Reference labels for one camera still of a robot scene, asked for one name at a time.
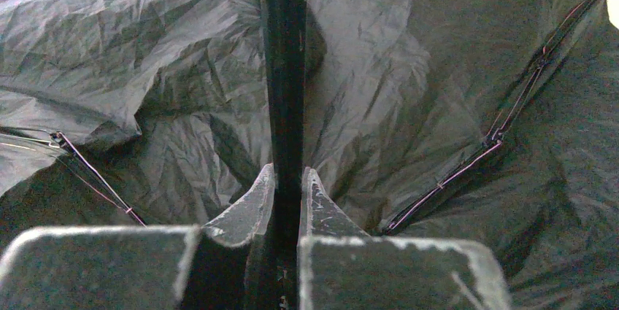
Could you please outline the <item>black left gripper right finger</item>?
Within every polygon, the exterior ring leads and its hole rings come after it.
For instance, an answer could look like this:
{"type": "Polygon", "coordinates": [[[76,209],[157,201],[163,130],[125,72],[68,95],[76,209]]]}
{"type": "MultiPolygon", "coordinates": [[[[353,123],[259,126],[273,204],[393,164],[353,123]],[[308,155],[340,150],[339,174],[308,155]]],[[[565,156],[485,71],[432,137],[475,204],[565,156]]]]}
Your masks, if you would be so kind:
{"type": "Polygon", "coordinates": [[[305,236],[369,237],[328,196],[317,171],[306,167],[301,183],[299,238],[305,236]]]}

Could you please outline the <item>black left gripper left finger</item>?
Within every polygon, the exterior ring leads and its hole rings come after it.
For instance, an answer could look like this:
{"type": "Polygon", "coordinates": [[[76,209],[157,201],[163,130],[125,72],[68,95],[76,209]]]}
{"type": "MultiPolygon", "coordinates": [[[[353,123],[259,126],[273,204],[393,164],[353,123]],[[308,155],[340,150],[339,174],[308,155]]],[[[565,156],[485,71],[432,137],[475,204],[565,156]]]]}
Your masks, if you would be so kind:
{"type": "Polygon", "coordinates": [[[248,245],[265,234],[272,218],[276,180],[274,165],[266,164],[250,189],[203,226],[208,237],[225,247],[248,245]]]}

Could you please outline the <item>beige black folding umbrella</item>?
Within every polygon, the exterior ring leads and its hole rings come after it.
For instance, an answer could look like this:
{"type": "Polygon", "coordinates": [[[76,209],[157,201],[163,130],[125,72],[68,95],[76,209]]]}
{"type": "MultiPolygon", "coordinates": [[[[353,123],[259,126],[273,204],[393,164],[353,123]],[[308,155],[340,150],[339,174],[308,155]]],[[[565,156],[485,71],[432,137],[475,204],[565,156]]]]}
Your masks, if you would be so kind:
{"type": "Polygon", "coordinates": [[[1,307],[616,309],[607,0],[1,0],[1,307]]]}

